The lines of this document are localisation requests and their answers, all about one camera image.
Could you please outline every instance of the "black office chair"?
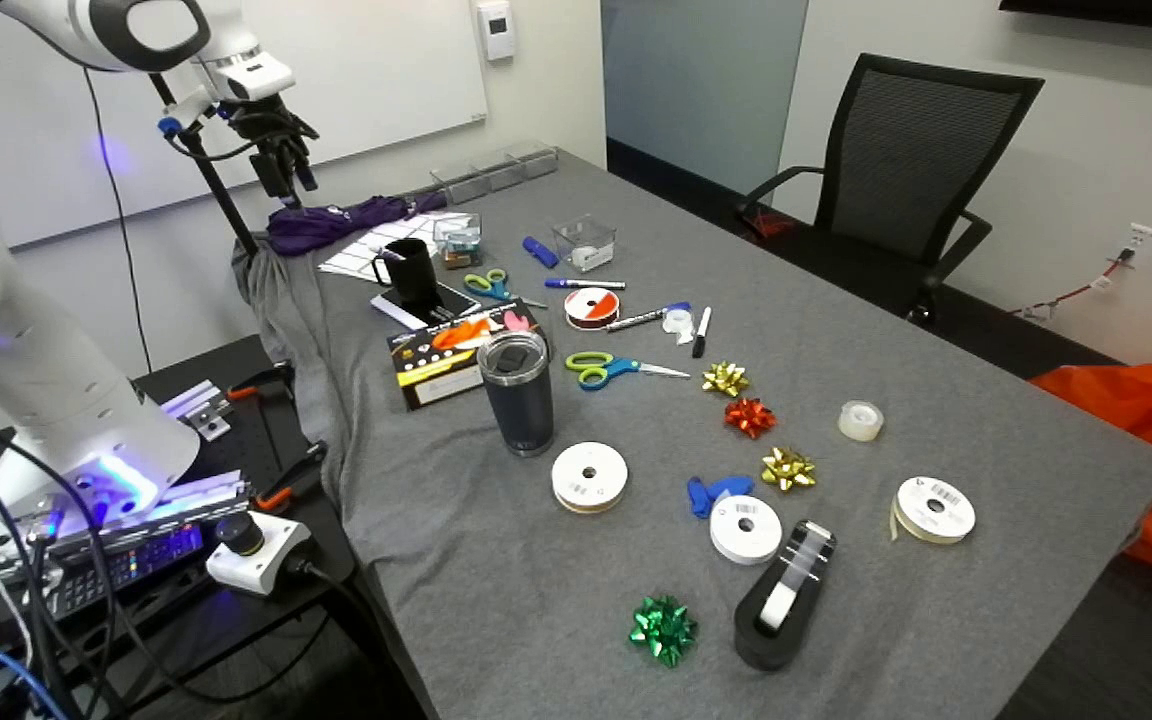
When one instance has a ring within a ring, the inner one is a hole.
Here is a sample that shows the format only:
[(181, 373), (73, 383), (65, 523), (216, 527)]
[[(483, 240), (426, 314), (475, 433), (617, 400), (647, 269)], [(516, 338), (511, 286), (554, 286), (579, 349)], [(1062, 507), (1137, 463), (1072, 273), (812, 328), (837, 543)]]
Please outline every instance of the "black office chair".
[[(861, 55), (826, 166), (775, 170), (742, 201), (738, 220), (775, 257), (932, 324), (937, 286), (993, 230), (968, 201), (1040, 89), (1034, 75)], [(818, 225), (788, 225), (788, 243), (769, 243), (786, 217), (764, 197), (802, 170), (826, 170)]]

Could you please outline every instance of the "power outlet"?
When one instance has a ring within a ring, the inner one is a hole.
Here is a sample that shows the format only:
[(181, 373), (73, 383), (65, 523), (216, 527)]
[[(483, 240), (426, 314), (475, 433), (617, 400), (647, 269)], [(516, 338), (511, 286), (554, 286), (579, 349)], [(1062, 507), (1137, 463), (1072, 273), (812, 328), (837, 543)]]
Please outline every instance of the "power outlet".
[(1152, 257), (1152, 225), (1128, 225), (1128, 240), (1118, 251), (1131, 251), (1131, 263)]

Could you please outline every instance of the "white wall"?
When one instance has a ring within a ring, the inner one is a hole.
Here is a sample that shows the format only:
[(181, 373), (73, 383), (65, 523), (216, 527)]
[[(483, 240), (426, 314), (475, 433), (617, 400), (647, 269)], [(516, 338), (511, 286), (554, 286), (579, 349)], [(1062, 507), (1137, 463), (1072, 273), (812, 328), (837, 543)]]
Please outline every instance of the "white wall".
[[(511, 10), (522, 50), (511, 65), (487, 68), (487, 124), (315, 166), (315, 201), (350, 205), (426, 187), (436, 166), (499, 160), (522, 143), (557, 143), (603, 164), (602, 5), (511, 0)], [(239, 190), (239, 205), (250, 225), (264, 227), (272, 205), (255, 187)], [(190, 359), (255, 328), (233, 290), (233, 230), (214, 201), (136, 217), (131, 249), (156, 362)], [(116, 227), (33, 243), (15, 260), (76, 310), (127, 374), (146, 373)]]
[(731, 190), (775, 170), (808, 0), (603, 0), (609, 136)]
[[(993, 240), (951, 275), (1002, 307), (1079, 286), (1152, 225), (1152, 27), (1014, 16), (996, 0), (820, 0), (808, 10), (786, 164), (820, 164), (855, 50), (1034, 71), (1049, 89), (976, 205)], [(1062, 305), (1049, 328), (1108, 355), (1152, 359), (1152, 251), (1106, 290)]]

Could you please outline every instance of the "scissors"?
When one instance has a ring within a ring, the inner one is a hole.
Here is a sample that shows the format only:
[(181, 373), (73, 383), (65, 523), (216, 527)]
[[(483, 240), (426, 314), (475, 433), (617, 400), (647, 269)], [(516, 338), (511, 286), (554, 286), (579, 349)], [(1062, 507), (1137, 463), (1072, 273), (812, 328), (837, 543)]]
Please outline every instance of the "scissors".
[(663, 368), (663, 362), (639, 362), (631, 355), (612, 355), (612, 351), (573, 351), (570, 355), (570, 373), (576, 373), (576, 383), (584, 390), (602, 390), (609, 386), (617, 374), (627, 374), (627, 373), (647, 373), (647, 374), (687, 374), (681, 368)]
[(527, 299), (527, 295), (511, 295), (511, 290), (510, 290), (510, 273), (504, 273), (504, 269), (465, 273), (465, 286), (468, 286), (471, 295), (487, 295), (487, 299), (497, 299), (497, 305), (537, 305), (537, 299)]

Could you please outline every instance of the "whiteboard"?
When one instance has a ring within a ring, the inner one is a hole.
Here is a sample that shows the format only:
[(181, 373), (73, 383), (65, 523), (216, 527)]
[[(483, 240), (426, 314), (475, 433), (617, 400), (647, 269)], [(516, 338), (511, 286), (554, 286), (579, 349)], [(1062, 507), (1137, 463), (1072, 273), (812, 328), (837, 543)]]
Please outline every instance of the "whiteboard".
[[(250, 27), (297, 71), (284, 102), (319, 139), (313, 164), (361, 154), (487, 116), (483, 61), (468, 0), (243, 0)], [(161, 95), (142, 71), (92, 71), (108, 154), (127, 213), (209, 197), (190, 154), (156, 130)], [(243, 139), (205, 130), (214, 154)], [(255, 185), (250, 154), (226, 185)], [(116, 217), (84, 71), (0, 16), (0, 227), (10, 243), (108, 225)]]

